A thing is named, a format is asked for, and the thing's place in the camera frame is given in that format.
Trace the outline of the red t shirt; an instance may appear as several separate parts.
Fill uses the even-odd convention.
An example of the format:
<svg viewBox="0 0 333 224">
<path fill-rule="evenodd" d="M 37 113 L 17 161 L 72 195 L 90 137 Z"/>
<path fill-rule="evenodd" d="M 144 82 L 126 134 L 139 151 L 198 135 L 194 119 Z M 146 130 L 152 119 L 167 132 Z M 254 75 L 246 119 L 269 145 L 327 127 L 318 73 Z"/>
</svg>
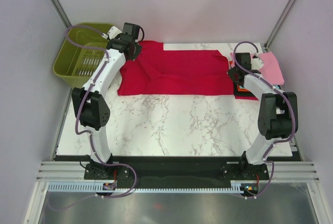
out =
<svg viewBox="0 0 333 224">
<path fill-rule="evenodd" d="M 165 50 L 162 42 L 143 41 L 134 61 L 120 69 L 119 96 L 231 95 L 228 59 L 217 50 Z"/>
</svg>

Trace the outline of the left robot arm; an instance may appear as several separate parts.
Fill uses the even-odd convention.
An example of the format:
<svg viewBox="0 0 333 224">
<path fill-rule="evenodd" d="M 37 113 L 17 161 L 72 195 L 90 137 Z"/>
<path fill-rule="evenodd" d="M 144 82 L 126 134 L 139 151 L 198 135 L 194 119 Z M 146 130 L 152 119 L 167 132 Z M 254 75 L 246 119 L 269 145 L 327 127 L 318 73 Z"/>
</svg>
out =
<svg viewBox="0 0 333 224">
<path fill-rule="evenodd" d="M 91 159 L 98 163 L 96 173 L 103 179 L 112 177 L 114 166 L 108 146 L 106 124 L 110 109 L 105 101 L 108 87 L 116 74 L 129 60 L 135 60 L 141 52 L 140 42 L 145 33 L 141 26 L 126 22 L 121 31 L 111 27 L 108 33 L 94 30 L 107 40 L 106 47 L 82 46 L 82 49 L 103 52 L 103 57 L 91 77 L 81 88 L 71 92 L 75 113 L 76 135 L 87 134 L 91 147 Z"/>
</svg>

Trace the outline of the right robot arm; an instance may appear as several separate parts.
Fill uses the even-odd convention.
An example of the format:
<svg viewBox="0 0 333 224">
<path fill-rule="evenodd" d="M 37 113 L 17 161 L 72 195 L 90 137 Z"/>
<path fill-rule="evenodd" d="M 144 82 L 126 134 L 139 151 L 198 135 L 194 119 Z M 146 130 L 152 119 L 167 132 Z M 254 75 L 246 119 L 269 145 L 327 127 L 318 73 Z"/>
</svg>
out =
<svg viewBox="0 0 333 224">
<path fill-rule="evenodd" d="M 298 99 L 294 92 L 285 92 L 269 83 L 258 70 L 252 69 L 250 53 L 233 53 L 234 66 L 227 72 L 235 85 L 241 86 L 260 102 L 259 134 L 245 151 L 239 175 L 250 179 L 257 173 L 256 165 L 265 163 L 278 143 L 290 141 L 298 130 Z"/>
</svg>

